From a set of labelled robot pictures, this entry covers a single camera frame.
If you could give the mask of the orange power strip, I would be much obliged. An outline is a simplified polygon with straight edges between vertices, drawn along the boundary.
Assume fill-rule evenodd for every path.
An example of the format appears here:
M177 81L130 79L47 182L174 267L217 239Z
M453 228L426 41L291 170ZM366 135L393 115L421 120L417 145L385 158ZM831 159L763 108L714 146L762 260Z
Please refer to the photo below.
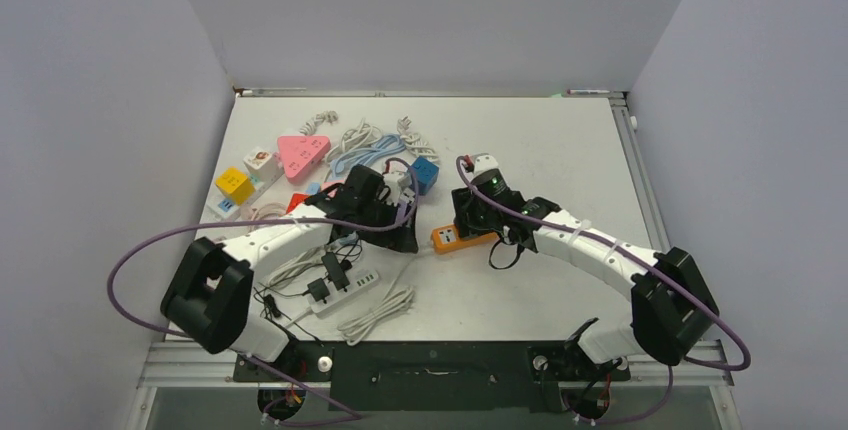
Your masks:
M497 240L496 233L488 233L476 237L460 237L454 225L437 227L430 233L430 240L434 252L438 255L446 255L474 246L493 243Z

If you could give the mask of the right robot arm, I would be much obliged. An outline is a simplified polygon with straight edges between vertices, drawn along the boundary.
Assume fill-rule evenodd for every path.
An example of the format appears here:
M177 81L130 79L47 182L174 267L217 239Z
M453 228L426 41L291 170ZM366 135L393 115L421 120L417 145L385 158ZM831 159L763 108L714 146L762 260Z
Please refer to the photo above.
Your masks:
M451 193L454 223L463 237L494 233L500 242L560 260L619 293L630 305L611 327L597 318L565 341L565 364L589 378L604 364L644 354L677 366L716 322L719 310L692 256L616 239L542 197L526 199L509 187L496 160L456 161L462 187Z

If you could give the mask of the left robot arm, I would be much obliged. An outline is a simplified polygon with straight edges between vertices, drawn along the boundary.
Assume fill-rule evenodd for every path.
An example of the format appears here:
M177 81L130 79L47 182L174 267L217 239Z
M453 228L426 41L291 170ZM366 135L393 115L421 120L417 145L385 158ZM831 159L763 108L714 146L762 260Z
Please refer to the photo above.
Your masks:
M234 350L259 358L274 380L296 371L298 353L287 332L251 311L253 287L280 266L350 233L398 253L418 250L412 187L393 190L384 174L356 165L341 183L309 196L277 220L251 224L248 233L192 242L165 292L161 313L217 354Z

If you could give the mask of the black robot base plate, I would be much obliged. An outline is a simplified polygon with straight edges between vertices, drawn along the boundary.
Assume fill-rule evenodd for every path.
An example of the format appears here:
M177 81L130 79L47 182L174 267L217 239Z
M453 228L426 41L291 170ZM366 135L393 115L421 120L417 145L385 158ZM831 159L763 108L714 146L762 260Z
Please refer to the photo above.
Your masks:
M626 382L627 369L600 376L561 341L301 341L274 368L327 384L332 398L359 411L559 412L559 390L578 396L590 381Z

